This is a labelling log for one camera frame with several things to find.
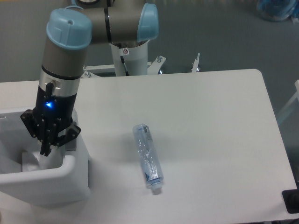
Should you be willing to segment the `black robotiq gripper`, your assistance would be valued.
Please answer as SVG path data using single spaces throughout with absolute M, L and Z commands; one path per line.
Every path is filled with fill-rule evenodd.
M 51 146 L 61 147 L 76 139 L 81 128 L 71 118 L 76 94 L 69 97 L 45 96 L 46 92 L 38 87 L 35 108 L 26 110 L 20 118 L 31 137 L 41 142 L 40 154 L 48 156 L 52 151 Z

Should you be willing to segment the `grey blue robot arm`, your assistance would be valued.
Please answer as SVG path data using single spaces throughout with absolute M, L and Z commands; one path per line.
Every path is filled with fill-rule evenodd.
M 21 115 L 44 156 L 80 134 L 72 112 L 88 46 L 111 45 L 116 75 L 146 75 L 148 56 L 138 50 L 158 37 L 158 10 L 144 0 L 75 0 L 51 12 L 46 34 L 36 105 Z

